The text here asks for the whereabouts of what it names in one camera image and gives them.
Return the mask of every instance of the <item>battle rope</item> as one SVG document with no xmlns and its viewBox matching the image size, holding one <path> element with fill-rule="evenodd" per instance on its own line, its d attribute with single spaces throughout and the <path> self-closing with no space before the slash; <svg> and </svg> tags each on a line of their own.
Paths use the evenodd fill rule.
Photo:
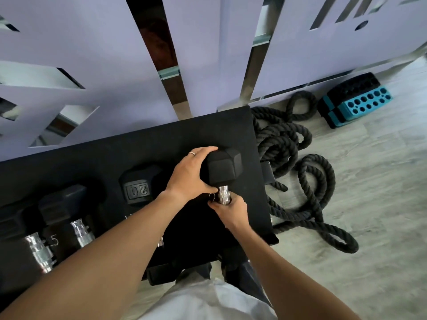
<svg viewBox="0 0 427 320">
<path fill-rule="evenodd" d="M 307 99 L 309 109 L 304 114 L 293 114 L 295 103 L 301 98 Z M 286 111 L 268 107 L 252 108 L 260 160 L 270 162 L 275 178 L 284 176 L 291 169 L 297 171 L 301 188 L 307 197 L 305 204 L 296 212 L 291 212 L 267 196 L 270 214 L 284 220 L 275 225 L 274 229 L 276 233 L 297 226 L 313 229 L 332 247 L 345 253 L 355 253 L 359 249 L 359 244 L 348 232 L 323 222 L 322 210 L 328 204 L 335 189 L 334 169 L 324 157 L 316 154 L 307 155 L 297 162 L 298 150 L 307 148 L 311 144 L 312 135 L 307 128 L 292 123 L 292 121 L 307 120 L 316 113 L 316 110 L 317 100 L 312 93 L 307 91 L 294 93 L 289 100 Z M 266 120 L 271 124 L 261 128 L 258 119 Z M 303 136 L 302 142 L 299 142 L 297 134 Z M 322 166 L 324 173 L 310 163 L 317 163 Z M 307 173 L 312 174 L 317 179 L 317 188 L 314 192 L 307 182 Z M 283 192 L 288 190 L 284 184 L 277 180 L 271 185 Z M 339 237 L 344 242 L 335 239 L 332 235 Z"/>
</svg>

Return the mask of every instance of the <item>round hole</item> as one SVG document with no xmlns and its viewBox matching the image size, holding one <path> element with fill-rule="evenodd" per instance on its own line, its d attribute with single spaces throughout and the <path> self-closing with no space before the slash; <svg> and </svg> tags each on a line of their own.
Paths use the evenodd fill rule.
<svg viewBox="0 0 427 320">
<path fill-rule="evenodd" d="M 368 24 L 368 21 L 366 20 L 366 21 L 363 21 L 360 25 L 358 25 L 357 27 L 356 27 L 356 29 L 354 30 L 354 31 L 357 31 L 357 30 L 360 30 L 360 29 L 362 29 L 364 26 L 366 26 Z"/>
</svg>

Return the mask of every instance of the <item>person's left hand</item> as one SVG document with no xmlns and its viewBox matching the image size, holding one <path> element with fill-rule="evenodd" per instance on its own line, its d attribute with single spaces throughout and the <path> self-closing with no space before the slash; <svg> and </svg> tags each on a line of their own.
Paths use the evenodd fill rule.
<svg viewBox="0 0 427 320">
<path fill-rule="evenodd" d="M 202 193 L 216 193 L 217 188 L 209 186 L 200 179 L 201 163 L 207 154 L 218 147 L 199 147 L 192 150 L 195 155 L 188 153 L 177 166 L 170 177 L 166 190 L 185 199 L 185 202 L 198 197 Z"/>
</svg>

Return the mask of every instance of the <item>black pants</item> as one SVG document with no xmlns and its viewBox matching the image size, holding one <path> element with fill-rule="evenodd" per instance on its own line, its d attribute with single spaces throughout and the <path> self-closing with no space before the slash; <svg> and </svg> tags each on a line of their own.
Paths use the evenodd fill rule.
<svg viewBox="0 0 427 320">
<path fill-rule="evenodd" d="M 193 272 L 197 272 L 204 279 L 210 280 L 211 269 L 211 263 L 185 269 L 181 274 L 179 274 L 178 278 L 176 279 L 176 283 L 187 278 Z M 270 302 L 264 294 L 261 283 L 259 282 L 250 262 L 244 262 L 234 267 L 226 267 L 221 265 L 221 269 L 226 283 L 237 287 L 242 292 L 251 295 L 271 306 Z"/>
</svg>

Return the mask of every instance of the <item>person's right arm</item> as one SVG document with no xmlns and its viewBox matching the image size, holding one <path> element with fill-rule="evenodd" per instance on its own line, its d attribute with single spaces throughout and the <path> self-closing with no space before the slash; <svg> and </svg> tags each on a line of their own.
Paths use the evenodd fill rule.
<svg viewBox="0 0 427 320">
<path fill-rule="evenodd" d="M 264 242 L 249 225 L 243 198 L 231 195 L 228 206 L 216 202 L 209 206 L 243 247 L 280 320 L 360 320 L 340 299 Z"/>
</svg>

